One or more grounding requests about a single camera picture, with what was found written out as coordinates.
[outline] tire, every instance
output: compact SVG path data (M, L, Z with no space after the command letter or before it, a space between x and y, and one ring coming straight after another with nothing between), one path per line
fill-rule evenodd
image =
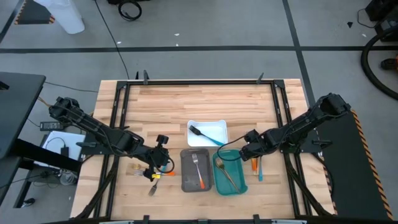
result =
M394 98L396 100L398 100L398 93L395 92L394 90L391 90L390 88L388 88L387 86L385 86L385 84L381 83L380 80L374 75L374 73L372 72L370 66L369 66L369 62L368 62L368 55L369 55L369 51L370 49L373 47L373 45L380 40L381 38L389 35L392 32L395 32L398 30L398 27L393 27L390 28L386 31L384 31L381 34L378 34L376 36L374 36L366 45L365 45L365 49L362 51L361 54L361 66L363 69L363 72L365 73L365 75L367 76L367 78L370 80L370 82L376 87L378 88L380 91L382 91L384 94L386 94L387 96L390 96L391 98Z

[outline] white tray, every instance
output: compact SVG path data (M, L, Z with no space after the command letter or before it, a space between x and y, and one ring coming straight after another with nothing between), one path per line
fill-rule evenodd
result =
M226 122L224 120L219 120L215 122L196 122L188 121L188 145L191 147L217 147L217 144L210 141L204 136L197 136L189 130L190 126L194 126L199 129L202 134L212 138L216 141L227 143L228 134L226 132Z

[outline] gray tray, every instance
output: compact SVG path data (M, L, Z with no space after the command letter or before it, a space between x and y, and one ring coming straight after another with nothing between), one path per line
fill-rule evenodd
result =
M204 189L200 188L197 167L192 159L193 153L196 153L198 157L200 175L205 184ZM184 149L181 151L180 157L182 176L181 189L184 192L205 192L210 190L213 185L213 176L211 174L209 151L207 149Z

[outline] teal tray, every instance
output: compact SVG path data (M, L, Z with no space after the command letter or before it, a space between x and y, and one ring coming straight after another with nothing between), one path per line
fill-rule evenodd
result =
M220 151L220 156L225 159L234 159L239 157L240 155L238 150L230 149ZM214 153L211 163L213 165L213 174L217 192L222 196L239 195L239 193L237 193L228 178L226 178L223 171L217 168L216 158L218 158L218 155L217 153ZM241 159L238 159L236 161L223 161L223 163L225 166L225 171L234 180L234 183L239 188L240 194L245 193L248 190L248 187L244 182Z

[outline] gold spoon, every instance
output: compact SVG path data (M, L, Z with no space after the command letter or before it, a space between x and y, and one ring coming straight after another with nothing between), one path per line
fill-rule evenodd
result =
M229 174L226 172L225 170L225 166L223 164L223 161L220 158L216 158L216 166L223 171L224 175L226 176L226 178L229 179L229 181L231 181L232 185L234 186L234 188L236 189L236 191L238 192L238 194L240 194L240 191L238 189L238 187L235 185L234 181L232 180L232 178L229 176Z

